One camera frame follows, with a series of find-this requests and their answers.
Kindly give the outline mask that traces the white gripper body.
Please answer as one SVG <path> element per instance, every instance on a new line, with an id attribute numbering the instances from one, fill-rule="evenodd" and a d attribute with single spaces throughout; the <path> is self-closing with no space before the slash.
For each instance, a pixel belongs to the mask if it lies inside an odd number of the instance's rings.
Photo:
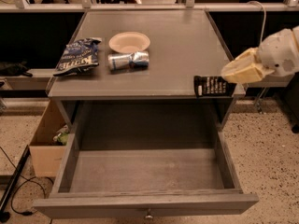
<path id="1" fill-rule="evenodd" d="M 258 47 L 262 65 L 274 69 L 274 77 L 286 77 L 299 71 L 299 27 L 283 29 L 268 36 Z"/>

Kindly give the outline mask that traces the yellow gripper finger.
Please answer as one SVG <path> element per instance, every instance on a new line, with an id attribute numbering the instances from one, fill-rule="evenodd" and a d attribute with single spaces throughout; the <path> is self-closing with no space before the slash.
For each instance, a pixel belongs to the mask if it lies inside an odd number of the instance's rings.
<path id="1" fill-rule="evenodd" d="M 274 72 L 274 69 L 266 68 L 261 63 L 231 62 L 223 67 L 221 77 L 229 83 L 245 84 L 259 82 Z"/>
<path id="2" fill-rule="evenodd" d="M 256 48 L 249 48 L 232 61 L 232 67 L 248 66 L 256 63 Z"/>

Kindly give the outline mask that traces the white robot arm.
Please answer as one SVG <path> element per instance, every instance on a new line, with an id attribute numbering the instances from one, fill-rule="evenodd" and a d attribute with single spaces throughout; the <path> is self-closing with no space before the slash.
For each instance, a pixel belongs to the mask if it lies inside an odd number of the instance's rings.
<path id="1" fill-rule="evenodd" d="M 254 83 L 267 76 L 286 77 L 299 71 L 299 26 L 268 36 L 227 63 L 221 77 L 229 83 Z"/>

